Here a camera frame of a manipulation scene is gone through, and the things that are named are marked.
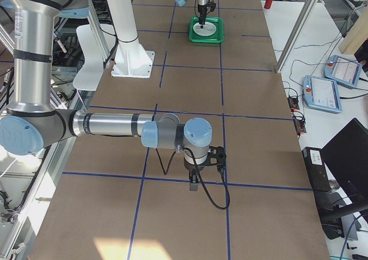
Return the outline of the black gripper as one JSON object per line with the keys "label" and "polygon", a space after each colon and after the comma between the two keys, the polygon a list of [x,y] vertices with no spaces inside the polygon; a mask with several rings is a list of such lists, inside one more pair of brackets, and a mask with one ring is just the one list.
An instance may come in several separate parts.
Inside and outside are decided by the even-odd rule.
{"label": "black gripper", "polygon": [[198,18],[198,23],[200,28],[202,28],[202,24],[205,24],[205,15],[207,12],[207,0],[197,0],[197,9],[200,14]]}
{"label": "black gripper", "polygon": [[199,185],[200,172],[204,169],[204,165],[194,165],[184,159],[184,166],[189,171],[189,190],[197,191]]}

